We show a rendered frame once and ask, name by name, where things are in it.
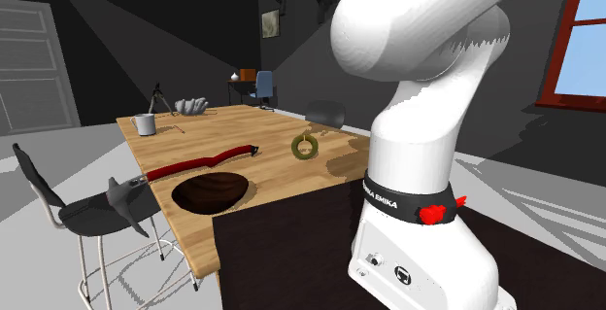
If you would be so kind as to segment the blue office chair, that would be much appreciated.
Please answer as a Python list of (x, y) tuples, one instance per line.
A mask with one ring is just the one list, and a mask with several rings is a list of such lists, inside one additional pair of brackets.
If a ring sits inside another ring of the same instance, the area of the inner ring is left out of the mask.
[(259, 71), (256, 75), (255, 90), (250, 97), (259, 100), (259, 108), (274, 112), (269, 106), (269, 99), (274, 96), (273, 75), (271, 71)]

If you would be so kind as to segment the dark desk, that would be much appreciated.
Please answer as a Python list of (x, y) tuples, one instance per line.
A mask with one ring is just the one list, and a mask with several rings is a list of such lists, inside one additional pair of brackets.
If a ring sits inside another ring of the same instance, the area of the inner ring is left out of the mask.
[(244, 96), (249, 96), (251, 93), (256, 91), (256, 69), (240, 69), (235, 72), (227, 80), (227, 92), (228, 92), (228, 103), (232, 104), (234, 97), (232, 92), (235, 92), (240, 100), (240, 103), (244, 103)]

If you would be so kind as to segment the grey chair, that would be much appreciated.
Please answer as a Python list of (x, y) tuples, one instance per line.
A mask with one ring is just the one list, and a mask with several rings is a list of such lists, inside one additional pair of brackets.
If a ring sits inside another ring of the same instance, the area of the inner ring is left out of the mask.
[(306, 109), (305, 120), (342, 128), (345, 122), (346, 108), (343, 104), (329, 100), (311, 101)]

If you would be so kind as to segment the wooden table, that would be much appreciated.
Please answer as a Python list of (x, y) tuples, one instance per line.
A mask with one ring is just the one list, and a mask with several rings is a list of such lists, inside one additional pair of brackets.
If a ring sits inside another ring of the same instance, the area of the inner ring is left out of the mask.
[(360, 179), (368, 164), (366, 136), (246, 105), (211, 108), (200, 116), (158, 114), (156, 133), (147, 137), (138, 134), (128, 117), (117, 123), (144, 173), (258, 146), (254, 156), (233, 157), (215, 168), (249, 180), (238, 210)]

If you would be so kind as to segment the grey shell-shaped object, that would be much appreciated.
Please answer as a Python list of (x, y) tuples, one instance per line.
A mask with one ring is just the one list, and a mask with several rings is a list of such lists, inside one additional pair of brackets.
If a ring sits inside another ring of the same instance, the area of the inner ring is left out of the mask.
[(209, 102), (204, 97), (190, 100), (182, 99), (175, 102), (177, 112), (185, 116), (203, 114), (208, 105)]

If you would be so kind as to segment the black tripod-shaped object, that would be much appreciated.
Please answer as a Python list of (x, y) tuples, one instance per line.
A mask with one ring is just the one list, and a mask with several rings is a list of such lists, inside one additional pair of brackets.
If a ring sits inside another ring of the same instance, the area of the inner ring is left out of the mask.
[(170, 107), (169, 103), (166, 101), (166, 99), (165, 99), (165, 97), (163, 95), (163, 92), (161, 91), (161, 89), (159, 87), (159, 83), (155, 84), (154, 89), (152, 91), (151, 104), (150, 104), (149, 109), (148, 109), (148, 113), (149, 114), (152, 113), (153, 107), (154, 107), (154, 105), (155, 105), (155, 103), (156, 103), (157, 100), (161, 100), (166, 105), (166, 107), (168, 108), (169, 113), (170, 113), (171, 116), (174, 115), (174, 112), (173, 112), (172, 108)]

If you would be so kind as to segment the white mug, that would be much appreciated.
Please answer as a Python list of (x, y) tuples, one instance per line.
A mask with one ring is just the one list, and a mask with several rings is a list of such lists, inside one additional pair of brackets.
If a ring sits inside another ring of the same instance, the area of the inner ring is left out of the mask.
[(154, 114), (139, 114), (129, 120), (140, 136), (151, 136), (156, 133)]

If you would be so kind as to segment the dark brown bowl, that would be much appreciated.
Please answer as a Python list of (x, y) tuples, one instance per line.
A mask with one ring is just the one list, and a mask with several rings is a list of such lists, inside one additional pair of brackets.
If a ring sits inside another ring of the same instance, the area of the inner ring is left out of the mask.
[(171, 193), (182, 209), (197, 215), (214, 215), (235, 205), (246, 193), (249, 181), (231, 172), (214, 172), (189, 178)]

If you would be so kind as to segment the dark robot stand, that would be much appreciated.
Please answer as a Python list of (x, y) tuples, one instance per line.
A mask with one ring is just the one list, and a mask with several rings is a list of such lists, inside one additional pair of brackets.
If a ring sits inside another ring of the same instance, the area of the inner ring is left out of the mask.
[[(215, 217), (223, 310), (388, 310), (348, 275), (360, 181)], [(519, 310), (606, 310), (606, 272), (467, 207)]]

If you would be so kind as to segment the red-framed window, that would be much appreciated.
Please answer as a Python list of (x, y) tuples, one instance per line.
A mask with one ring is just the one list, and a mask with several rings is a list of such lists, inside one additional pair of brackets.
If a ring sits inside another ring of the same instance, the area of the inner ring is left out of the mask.
[(606, 113), (606, 0), (563, 0), (536, 105)]

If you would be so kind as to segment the grey panelled door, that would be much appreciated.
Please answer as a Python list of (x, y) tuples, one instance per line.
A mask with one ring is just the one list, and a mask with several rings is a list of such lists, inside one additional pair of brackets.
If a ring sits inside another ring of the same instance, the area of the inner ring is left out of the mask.
[(0, 136), (80, 125), (51, 6), (0, 0)]

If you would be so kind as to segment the black chair with metal legs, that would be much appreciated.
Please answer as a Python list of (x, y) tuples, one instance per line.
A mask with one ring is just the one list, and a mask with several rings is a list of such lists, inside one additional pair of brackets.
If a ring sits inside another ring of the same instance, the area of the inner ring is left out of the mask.
[(19, 144), (13, 144), (13, 151), (30, 187), (43, 203), (51, 225), (78, 235), (82, 270), (78, 293), (87, 310), (94, 310), (88, 287), (88, 278), (94, 273), (86, 270), (83, 239), (95, 237), (98, 240), (99, 267), (96, 271), (101, 274), (107, 310), (113, 310), (106, 272), (111, 263), (105, 261), (103, 237), (128, 227), (144, 237), (149, 236), (140, 222), (145, 219), (151, 221), (160, 211), (160, 206), (149, 186), (148, 176), (143, 174), (121, 184), (110, 178), (106, 191), (67, 204), (51, 189)]

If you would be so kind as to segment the framed wall picture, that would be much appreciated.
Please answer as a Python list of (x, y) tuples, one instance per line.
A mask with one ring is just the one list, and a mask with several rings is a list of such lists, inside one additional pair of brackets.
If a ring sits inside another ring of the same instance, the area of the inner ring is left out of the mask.
[(263, 39), (280, 35), (280, 11), (278, 9), (261, 15), (261, 34)]

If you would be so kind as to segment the red-handled grey axe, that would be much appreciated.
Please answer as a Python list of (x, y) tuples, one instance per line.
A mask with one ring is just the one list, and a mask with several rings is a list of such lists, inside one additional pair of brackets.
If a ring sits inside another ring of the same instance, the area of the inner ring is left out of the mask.
[(141, 235), (149, 238), (149, 235), (141, 228), (141, 226), (134, 220), (128, 204), (128, 194), (135, 188), (145, 185), (148, 182), (173, 175), (186, 170), (198, 168), (198, 167), (214, 167), (217, 164), (232, 158), (237, 155), (250, 154), (254, 156), (258, 152), (258, 146), (245, 145), (227, 150), (211, 157), (199, 157), (179, 163), (174, 163), (164, 167), (154, 169), (148, 173), (142, 174), (124, 183), (119, 184), (114, 177), (108, 180), (109, 188), (106, 191), (106, 197), (109, 204), (123, 217), (128, 223)]

